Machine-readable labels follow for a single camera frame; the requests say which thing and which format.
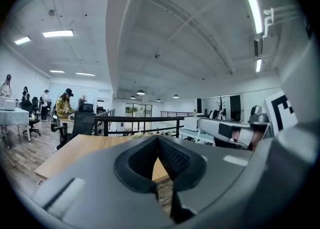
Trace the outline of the black coat rack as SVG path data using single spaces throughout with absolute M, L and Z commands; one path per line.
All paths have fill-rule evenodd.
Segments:
M 225 101 L 223 101 L 224 96 L 218 96 L 218 101 L 216 102 L 219 107 L 219 112 L 221 112 L 224 116 L 226 115 L 226 109 L 225 109 Z

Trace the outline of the pale flower bouquet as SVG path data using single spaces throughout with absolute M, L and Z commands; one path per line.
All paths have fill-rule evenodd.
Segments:
M 151 136 L 151 134 L 149 134 L 148 132 L 137 132 L 137 133 L 134 133 L 133 135 L 131 135 L 128 139 L 129 140 L 135 140 L 135 139 L 140 139 L 140 138 L 143 138 L 143 137 L 149 137 Z

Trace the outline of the white table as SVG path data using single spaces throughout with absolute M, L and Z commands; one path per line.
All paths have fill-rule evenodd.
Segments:
M 179 130 L 179 137 L 182 140 L 189 139 L 188 141 L 201 144 L 201 145 L 209 145 L 216 146 L 214 137 L 206 132 L 202 132 L 201 130 L 192 131 L 185 128 L 181 128 Z

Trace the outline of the white box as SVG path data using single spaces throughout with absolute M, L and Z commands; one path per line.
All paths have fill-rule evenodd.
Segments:
M 16 100 L 14 98 L 0 96 L 0 110 L 1 111 L 15 111 Z

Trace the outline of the small wooden desk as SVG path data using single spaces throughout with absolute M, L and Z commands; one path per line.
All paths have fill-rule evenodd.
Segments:
M 70 118 L 61 118 L 59 124 L 63 127 L 63 133 L 72 133 L 74 127 L 74 120 Z

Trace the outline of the person's right hand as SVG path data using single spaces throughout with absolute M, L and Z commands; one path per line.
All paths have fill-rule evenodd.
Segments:
M 256 131 L 253 133 L 253 136 L 250 142 L 252 151 L 256 150 L 259 141 L 262 139 L 262 136 L 263 136 L 263 133 L 261 132 Z

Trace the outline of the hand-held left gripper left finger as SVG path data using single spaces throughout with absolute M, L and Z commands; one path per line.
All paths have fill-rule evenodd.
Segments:
M 153 169 L 163 136 L 90 152 L 47 179 L 31 198 L 46 229 L 172 229 Z

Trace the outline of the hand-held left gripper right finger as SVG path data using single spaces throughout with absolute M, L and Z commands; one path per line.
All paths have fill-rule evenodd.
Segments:
M 171 136 L 157 138 L 160 197 L 171 188 L 170 217 L 181 223 L 216 201 L 247 166 L 249 150 L 196 144 Z

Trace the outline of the tall black panel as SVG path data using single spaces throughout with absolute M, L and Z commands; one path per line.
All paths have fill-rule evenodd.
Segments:
M 241 96 L 233 95 L 230 99 L 230 119 L 239 122 L 241 120 Z

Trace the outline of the white microwave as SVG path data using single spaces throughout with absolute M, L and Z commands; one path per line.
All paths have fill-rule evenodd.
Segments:
M 186 130 L 189 131 L 193 131 L 196 132 L 198 131 L 198 120 L 200 119 L 200 117 L 194 117 L 194 116 L 188 116 L 184 118 L 184 123 L 183 123 L 183 127 Z

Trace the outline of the thin black railing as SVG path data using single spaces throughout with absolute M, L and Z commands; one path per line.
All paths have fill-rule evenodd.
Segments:
M 161 117 L 193 117 L 193 112 L 178 112 L 178 111 L 161 111 L 160 112 Z

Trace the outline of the ceiling air conditioner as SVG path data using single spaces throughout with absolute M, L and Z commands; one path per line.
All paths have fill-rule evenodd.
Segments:
M 278 35 L 269 33 L 267 37 L 262 34 L 255 34 L 253 37 L 254 56 L 257 58 L 266 58 L 272 56 L 276 51 Z

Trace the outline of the white ceiling pipes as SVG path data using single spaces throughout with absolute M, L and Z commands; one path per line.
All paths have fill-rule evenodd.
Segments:
M 271 26 L 291 21 L 298 18 L 301 15 L 301 9 L 296 5 L 284 5 L 280 7 L 271 7 L 263 11 L 264 18 L 264 33 L 262 38 L 266 38 L 269 35 L 269 28 Z

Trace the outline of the grey white office chair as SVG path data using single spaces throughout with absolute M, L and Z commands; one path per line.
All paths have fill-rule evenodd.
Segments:
M 221 110 L 214 110 L 211 111 L 209 116 L 209 119 L 213 119 L 213 120 L 222 120 L 222 121 L 226 121 L 226 109 L 221 109 Z

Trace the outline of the glass door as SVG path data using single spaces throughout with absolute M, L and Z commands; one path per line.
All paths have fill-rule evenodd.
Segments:
M 125 116 L 126 117 L 151 117 L 152 107 L 153 106 L 149 104 L 126 103 Z

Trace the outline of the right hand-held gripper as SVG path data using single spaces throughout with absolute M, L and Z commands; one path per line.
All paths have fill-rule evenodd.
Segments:
M 262 113 L 267 114 L 269 123 L 251 125 L 258 129 L 264 129 L 263 138 L 272 138 L 280 131 L 291 128 L 298 123 L 292 105 L 282 90 L 266 97 L 261 107 Z M 238 146 L 250 145 L 254 135 L 251 125 L 203 117 L 197 121 L 197 126 L 201 131 L 220 141 Z

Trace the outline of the black mesh office chair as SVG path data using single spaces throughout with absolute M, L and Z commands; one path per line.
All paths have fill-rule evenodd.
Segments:
M 95 115 L 94 105 L 90 103 L 84 103 L 74 114 L 72 133 L 68 133 L 66 125 L 55 127 L 55 129 L 59 130 L 60 134 L 60 144 L 56 147 L 56 149 L 61 149 L 77 135 L 91 136 L 94 128 Z

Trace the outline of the table with blue cloth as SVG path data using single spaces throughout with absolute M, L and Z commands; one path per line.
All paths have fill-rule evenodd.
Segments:
M 10 144 L 7 138 L 6 126 L 17 126 L 18 134 L 20 134 L 20 126 L 26 126 L 27 139 L 30 142 L 29 118 L 29 112 L 21 108 L 16 108 L 14 111 L 0 110 L 0 133 L 1 137 L 6 141 L 8 149 Z

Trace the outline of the black metal railing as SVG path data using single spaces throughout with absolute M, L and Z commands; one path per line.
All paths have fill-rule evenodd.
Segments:
M 151 133 L 160 132 L 165 130 L 175 129 L 175 137 L 179 137 L 179 130 L 182 127 L 180 121 L 185 119 L 184 116 L 171 116 L 171 117 L 127 117 L 127 116 L 115 116 L 115 109 L 107 110 L 94 116 L 94 135 L 108 137 L 109 134 L 134 134 L 134 133 Z M 150 128 L 144 130 L 129 130 L 129 131 L 110 131 L 111 123 L 138 123 L 138 126 L 142 123 L 159 123 L 159 122 L 176 122 L 175 126 L 163 127 L 163 128 Z

